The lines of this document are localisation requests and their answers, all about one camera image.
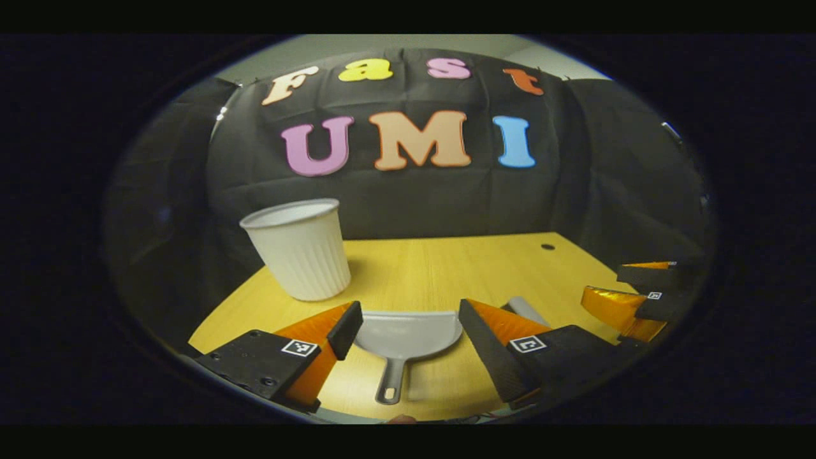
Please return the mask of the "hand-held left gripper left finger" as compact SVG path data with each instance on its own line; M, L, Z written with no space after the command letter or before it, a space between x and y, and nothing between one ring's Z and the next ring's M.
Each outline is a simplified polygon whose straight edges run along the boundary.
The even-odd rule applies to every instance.
M275 332L250 330L195 362L271 403L314 413L330 372L345 360L362 325L355 300Z

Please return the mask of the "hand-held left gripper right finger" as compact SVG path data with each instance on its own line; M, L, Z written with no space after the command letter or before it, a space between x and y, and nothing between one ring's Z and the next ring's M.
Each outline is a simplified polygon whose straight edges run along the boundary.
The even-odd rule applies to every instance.
M612 344L571 324L551 328L508 310L463 298L458 320L512 409L553 407L611 377L632 360L632 347Z

